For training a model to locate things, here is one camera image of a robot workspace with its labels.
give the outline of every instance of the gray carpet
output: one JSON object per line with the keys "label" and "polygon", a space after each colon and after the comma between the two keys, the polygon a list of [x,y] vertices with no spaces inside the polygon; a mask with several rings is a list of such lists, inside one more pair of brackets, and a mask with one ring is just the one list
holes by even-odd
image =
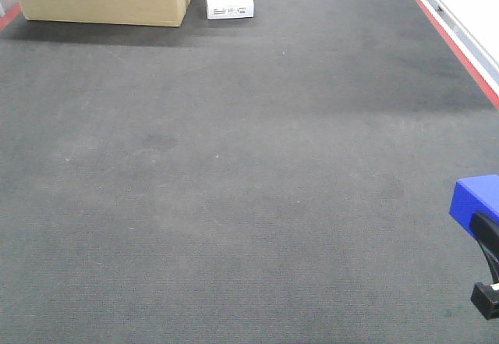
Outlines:
{"label": "gray carpet", "polygon": [[0,34],[0,342],[497,342],[497,111],[413,0],[255,4]]}

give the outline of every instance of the black cable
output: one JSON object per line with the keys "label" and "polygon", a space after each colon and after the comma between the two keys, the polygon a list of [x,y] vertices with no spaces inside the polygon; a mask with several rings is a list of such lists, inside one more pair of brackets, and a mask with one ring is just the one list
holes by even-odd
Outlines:
{"label": "black cable", "polygon": [[477,241],[480,249],[483,251],[483,255],[489,264],[490,274],[492,275],[492,280],[494,284],[499,283],[499,262],[497,258],[490,252],[490,250],[482,244],[482,242]]}

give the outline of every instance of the blue object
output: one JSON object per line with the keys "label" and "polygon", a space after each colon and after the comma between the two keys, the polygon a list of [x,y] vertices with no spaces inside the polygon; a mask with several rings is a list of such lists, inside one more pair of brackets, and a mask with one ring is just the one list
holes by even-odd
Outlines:
{"label": "blue object", "polygon": [[469,223],[476,211],[482,211],[499,223],[499,176],[475,176],[460,179],[455,184],[450,214],[473,237]]}

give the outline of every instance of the blue plastic block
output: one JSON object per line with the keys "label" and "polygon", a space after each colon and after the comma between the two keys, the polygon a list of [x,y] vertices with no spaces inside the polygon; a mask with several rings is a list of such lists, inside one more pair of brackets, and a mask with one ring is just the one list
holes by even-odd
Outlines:
{"label": "blue plastic block", "polygon": [[499,223],[499,176],[464,178],[455,184],[451,216],[473,237],[469,223],[476,211],[482,211]]}

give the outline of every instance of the red stripe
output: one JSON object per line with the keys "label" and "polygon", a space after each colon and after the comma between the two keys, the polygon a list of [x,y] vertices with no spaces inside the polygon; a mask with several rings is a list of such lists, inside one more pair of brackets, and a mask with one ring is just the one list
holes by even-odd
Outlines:
{"label": "red stripe", "polygon": [[419,7],[424,11],[430,22],[437,29],[438,33],[443,37],[447,45],[454,52],[456,57],[458,57],[459,61],[464,65],[464,67],[468,70],[469,74],[476,81],[479,87],[483,90],[485,95],[489,98],[490,102],[494,104],[496,108],[499,109],[499,94],[495,92],[495,90],[489,85],[487,81],[483,78],[483,76],[478,72],[476,67],[471,63],[471,61],[466,57],[465,53],[459,48],[459,46],[452,40],[450,34],[442,27],[439,21],[434,17],[434,15],[428,10],[425,4],[421,0],[416,0]]}
{"label": "red stripe", "polygon": [[21,12],[21,6],[19,3],[9,9],[9,11],[0,18],[0,32],[2,32],[7,25],[12,22]]}

